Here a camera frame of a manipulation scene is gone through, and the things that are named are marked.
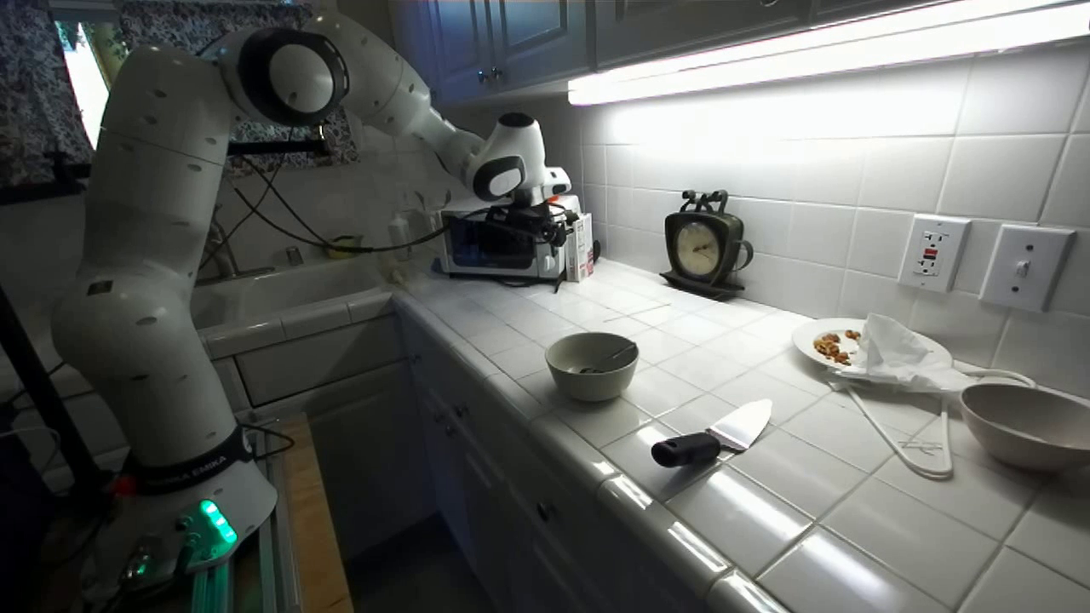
wall outlet cover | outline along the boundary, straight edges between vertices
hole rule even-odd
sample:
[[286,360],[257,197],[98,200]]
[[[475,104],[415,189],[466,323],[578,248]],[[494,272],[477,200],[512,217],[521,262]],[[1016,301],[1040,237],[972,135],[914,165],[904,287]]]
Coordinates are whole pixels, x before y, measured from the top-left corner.
[[969,237],[969,217],[916,213],[901,262],[901,281],[946,292]]
[[982,300],[1016,309],[1046,309],[1074,233],[1074,229],[1002,223]]

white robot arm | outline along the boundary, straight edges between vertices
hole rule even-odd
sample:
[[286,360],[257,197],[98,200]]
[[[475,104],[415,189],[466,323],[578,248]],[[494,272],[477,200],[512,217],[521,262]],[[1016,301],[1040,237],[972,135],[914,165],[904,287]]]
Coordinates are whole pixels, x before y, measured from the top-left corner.
[[128,53],[93,160],[77,281],[56,309],[58,349],[101,392],[133,444],[138,493],[158,493],[138,497],[133,533],[216,500],[241,542],[275,508],[275,490],[247,461],[192,320],[237,110],[306,127],[344,104],[369,127],[430,141],[483,200],[512,189],[544,200],[550,189],[530,115],[505,115],[491,140],[453,130],[423,79],[344,18],[257,29],[230,48],[223,65],[161,48]]

alarm clock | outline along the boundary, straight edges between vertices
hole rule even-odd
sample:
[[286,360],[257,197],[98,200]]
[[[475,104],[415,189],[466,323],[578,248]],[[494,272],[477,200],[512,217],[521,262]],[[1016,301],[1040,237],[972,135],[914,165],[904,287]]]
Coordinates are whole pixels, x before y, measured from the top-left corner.
[[729,195],[713,189],[694,197],[681,189],[681,207],[667,213],[667,256],[670,272],[663,278],[681,290],[704,297],[735,297],[747,290],[733,272],[753,262],[742,217],[726,209]]

bowl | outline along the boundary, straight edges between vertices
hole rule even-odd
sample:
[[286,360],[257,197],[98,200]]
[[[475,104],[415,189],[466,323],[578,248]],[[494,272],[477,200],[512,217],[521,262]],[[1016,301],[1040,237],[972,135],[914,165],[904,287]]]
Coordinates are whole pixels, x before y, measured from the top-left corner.
[[572,334],[544,349],[551,381],[572,402],[612,402],[638,373],[641,348],[621,334]]
[[964,389],[960,408],[1002,461],[1064,471],[1090,459],[1090,404],[1074,395],[987,381]]

food on plate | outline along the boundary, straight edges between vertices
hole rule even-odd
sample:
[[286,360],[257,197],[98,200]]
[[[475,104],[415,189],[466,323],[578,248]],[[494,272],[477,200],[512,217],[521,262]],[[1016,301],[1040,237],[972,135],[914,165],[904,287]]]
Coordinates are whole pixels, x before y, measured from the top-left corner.
[[840,334],[821,334],[821,338],[814,340],[814,349],[817,349],[821,357],[835,360],[835,365],[852,365],[852,357],[849,357],[845,348],[840,348]]

